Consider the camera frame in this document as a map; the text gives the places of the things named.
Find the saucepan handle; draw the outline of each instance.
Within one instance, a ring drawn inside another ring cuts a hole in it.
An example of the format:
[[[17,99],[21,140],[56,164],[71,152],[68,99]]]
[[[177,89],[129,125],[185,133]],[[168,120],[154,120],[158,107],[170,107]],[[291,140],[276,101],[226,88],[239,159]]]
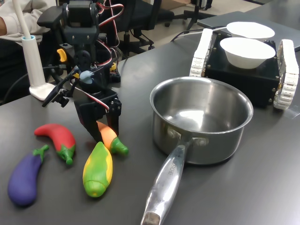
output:
[[[175,198],[190,142],[180,142],[165,160],[149,192],[141,225],[160,225]]]

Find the toy vegetable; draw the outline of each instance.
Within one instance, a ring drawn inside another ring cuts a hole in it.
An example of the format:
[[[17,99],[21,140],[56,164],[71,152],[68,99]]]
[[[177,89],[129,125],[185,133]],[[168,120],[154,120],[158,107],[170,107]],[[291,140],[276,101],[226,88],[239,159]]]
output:
[[[97,121],[97,124],[105,147],[111,153],[117,152],[122,155],[127,155],[128,148],[124,144],[122,144],[122,142],[117,137],[116,133],[109,126],[101,122]]]
[[[10,200],[19,205],[32,204],[37,197],[37,175],[44,158],[44,151],[49,146],[34,149],[26,155],[15,167],[8,182],[8,196]]]
[[[75,151],[75,139],[72,133],[60,124],[45,124],[34,131],[37,136],[48,136],[52,139],[57,154],[68,165],[73,163],[72,157]]]
[[[98,142],[86,161],[82,180],[85,192],[100,197],[107,189],[113,175],[113,160],[109,150]]]

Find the red pepper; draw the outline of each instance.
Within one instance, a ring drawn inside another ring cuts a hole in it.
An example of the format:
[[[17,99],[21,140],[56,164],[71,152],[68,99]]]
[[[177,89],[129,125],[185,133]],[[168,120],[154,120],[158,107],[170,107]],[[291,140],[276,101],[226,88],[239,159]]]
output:
[[[34,131],[37,136],[48,136],[52,139],[57,154],[68,165],[73,163],[72,157],[76,142],[72,133],[60,124],[45,124]]]

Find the toy carrot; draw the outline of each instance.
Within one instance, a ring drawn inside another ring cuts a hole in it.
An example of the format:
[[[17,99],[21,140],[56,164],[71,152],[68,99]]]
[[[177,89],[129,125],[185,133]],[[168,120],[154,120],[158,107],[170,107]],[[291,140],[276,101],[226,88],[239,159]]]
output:
[[[45,124],[34,131],[37,136],[48,136],[52,139],[57,154],[66,161],[68,165],[73,163],[72,157],[76,142],[72,133],[60,124]]]
[[[111,153],[119,153],[122,155],[128,154],[128,148],[122,144],[122,142],[117,137],[116,133],[107,125],[98,122],[98,128],[102,135],[102,140],[105,145],[105,147],[111,152]]]

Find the pot rim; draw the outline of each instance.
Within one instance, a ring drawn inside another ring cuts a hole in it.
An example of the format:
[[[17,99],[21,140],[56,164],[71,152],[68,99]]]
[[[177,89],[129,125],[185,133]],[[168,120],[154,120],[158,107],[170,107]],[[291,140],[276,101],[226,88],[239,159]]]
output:
[[[195,131],[195,130],[190,130],[190,129],[185,129],[185,128],[181,128],[179,126],[177,126],[176,124],[168,121],[166,118],[164,118],[160,113],[158,113],[158,111],[156,110],[155,106],[154,106],[154,96],[155,94],[164,86],[166,86],[168,83],[171,83],[173,81],[176,81],[176,80],[195,80],[195,81],[203,81],[203,82],[207,82],[207,83],[211,83],[211,82],[215,82],[215,83],[218,83],[218,84],[221,84],[223,86],[226,86],[230,89],[232,89],[233,91],[237,92],[238,95],[244,99],[245,103],[246,103],[246,108],[248,108],[248,117],[247,119],[241,124],[239,125],[238,127],[234,128],[234,129],[231,129],[231,130],[226,130],[226,131],[220,131],[220,132],[200,132],[200,131]],[[183,77],[176,77],[176,78],[172,78],[172,79],[169,79],[169,80],[166,80],[166,81],[163,81],[161,82],[160,84],[156,85],[156,87],[151,91],[150,93],[150,103],[151,103],[151,106],[152,106],[152,109],[153,111],[162,119],[164,120],[166,123],[168,124],[171,124],[172,126],[176,127],[176,128],[179,128],[181,130],[184,130],[184,131],[187,131],[187,132],[192,132],[192,133],[196,133],[196,134],[226,134],[226,133],[230,133],[230,132],[233,132],[233,131],[236,131],[236,130],[239,130],[241,128],[243,128],[245,125],[247,125],[250,120],[252,119],[253,117],[253,106],[252,106],[252,103],[251,101],[249,100],[249,98],[243,93],[241,92],[239,89],[227,84],[227,83],[224,83],[222,81],[218,81],[218,80],[214,80],[214,79],[210,79],[210,78],[203,78],[203,77],[193,77],[193,76],[183,76]]]

